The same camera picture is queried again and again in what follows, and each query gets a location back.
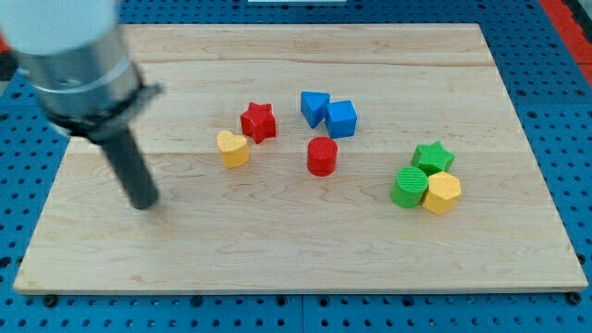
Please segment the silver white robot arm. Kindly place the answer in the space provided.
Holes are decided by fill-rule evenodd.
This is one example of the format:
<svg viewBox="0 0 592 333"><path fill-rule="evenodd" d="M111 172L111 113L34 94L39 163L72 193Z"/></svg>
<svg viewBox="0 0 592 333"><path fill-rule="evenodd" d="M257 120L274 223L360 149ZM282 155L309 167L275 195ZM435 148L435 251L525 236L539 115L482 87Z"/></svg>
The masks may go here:
<svg viewBox="0 0 592 333"><path fill-rule="evenodd" d="M116 1L4 0L1 35L46 117L67 136L101 147L136 209L158 189L129 128L157 96L145 83L118 24Z"/></svg>

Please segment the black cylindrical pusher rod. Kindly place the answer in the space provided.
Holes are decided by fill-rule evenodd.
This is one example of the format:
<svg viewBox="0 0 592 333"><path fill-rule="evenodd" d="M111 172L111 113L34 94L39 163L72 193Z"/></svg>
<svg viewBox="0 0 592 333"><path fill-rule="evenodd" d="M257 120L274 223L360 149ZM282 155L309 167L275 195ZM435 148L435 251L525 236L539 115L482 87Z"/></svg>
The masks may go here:
<svg viewBox="0 0 592 333"><path fill-rule="evenodd" d="M126 127L102 140L100 147L132 207L152 207L158 200L158 189L130 129Z"/></svg>

